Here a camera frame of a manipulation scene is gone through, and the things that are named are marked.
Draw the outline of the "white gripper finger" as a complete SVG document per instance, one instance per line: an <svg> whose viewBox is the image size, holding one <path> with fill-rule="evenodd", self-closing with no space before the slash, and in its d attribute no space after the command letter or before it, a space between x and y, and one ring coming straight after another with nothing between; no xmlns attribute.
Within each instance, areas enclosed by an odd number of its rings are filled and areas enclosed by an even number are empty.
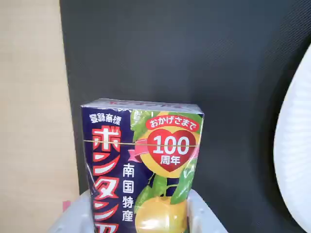
<svg viewBox="0 0 311 233"><path fill-rule="evenodd" d="M48 233L94 233L90 191L85 191L48 229Z"/></svg>
<svg viewBox="0 0 311 233"><path fill-rule="evenodd" d="M187 198L190 233L225 233L225 227L193 189Z"/></svg>

